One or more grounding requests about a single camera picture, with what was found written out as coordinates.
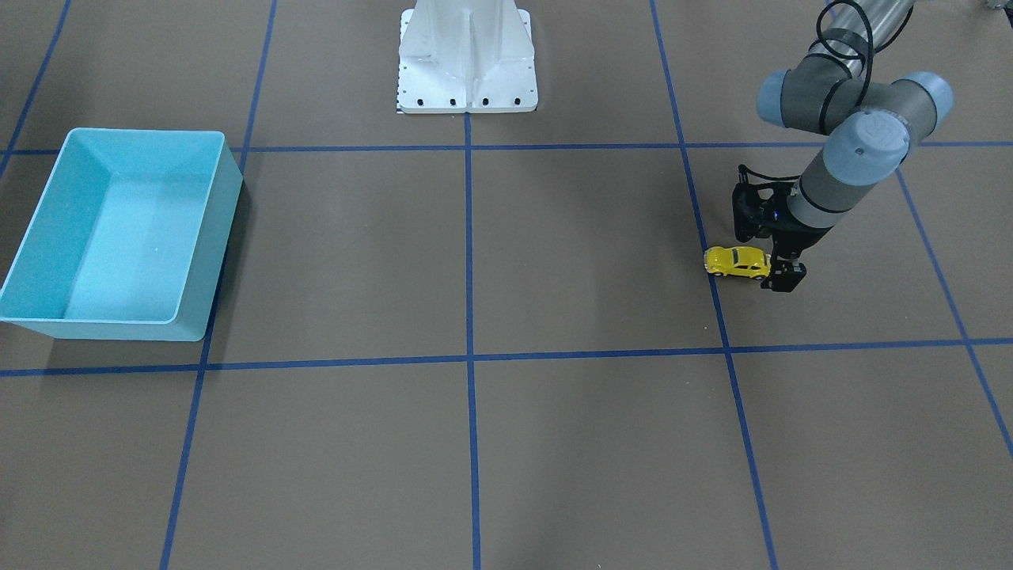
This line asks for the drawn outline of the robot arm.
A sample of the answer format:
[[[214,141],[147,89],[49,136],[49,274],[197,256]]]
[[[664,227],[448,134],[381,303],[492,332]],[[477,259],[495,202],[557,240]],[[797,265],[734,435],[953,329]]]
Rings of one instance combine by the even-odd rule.
[[[912,1],[833,1],[838,14],[815,25],[796,68],[771,73],[757,93],[757,115],[777,127],[819,134],[824,145],[798,177],[769,183],[770,198],[748,182],[732,194],[741,242],[769,238],[764,289],[790,292],[806,277],[800,257],[819,243],[947,119],[954,93],[927,71],[877,83],[872,71],[914,12]]]

